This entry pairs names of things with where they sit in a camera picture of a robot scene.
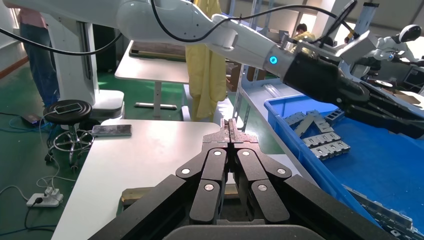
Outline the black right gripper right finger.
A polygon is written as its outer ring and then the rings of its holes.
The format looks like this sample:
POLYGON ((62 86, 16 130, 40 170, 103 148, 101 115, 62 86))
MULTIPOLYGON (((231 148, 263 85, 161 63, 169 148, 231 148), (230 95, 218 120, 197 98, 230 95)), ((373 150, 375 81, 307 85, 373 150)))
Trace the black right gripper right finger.
POLYGON ((316 184, 264 154, 256 137, 230 121, 234 177, 251 220, 298 225, 325 240, 393 240, 395 237, 316 184))

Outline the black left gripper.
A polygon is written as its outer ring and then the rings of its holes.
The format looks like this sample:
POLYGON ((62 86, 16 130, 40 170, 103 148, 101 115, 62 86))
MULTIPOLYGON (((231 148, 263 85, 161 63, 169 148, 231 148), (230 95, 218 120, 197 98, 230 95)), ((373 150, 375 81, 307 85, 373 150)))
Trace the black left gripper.
POLYGON ((412 139, 424 138, 424 96, 412 91, 395 90, 363 81, 362 84, 389 99, 388 109, 370 100, 370 91, 347 78, 334 64, 315 59, 304 52, 294 56, 283 83, 323 103, 346 107, 345 116, 372 127, 386 129, 412 139))

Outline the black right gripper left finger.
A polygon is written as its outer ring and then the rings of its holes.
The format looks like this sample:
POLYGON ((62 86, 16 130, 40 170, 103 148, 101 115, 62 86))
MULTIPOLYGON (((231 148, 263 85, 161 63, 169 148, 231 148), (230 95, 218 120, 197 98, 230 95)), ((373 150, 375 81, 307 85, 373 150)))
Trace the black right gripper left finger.
POLYGON ((92 240, 197 240, 224 201, 229 126, 203 137, 200 153, 91 236, 92 240))

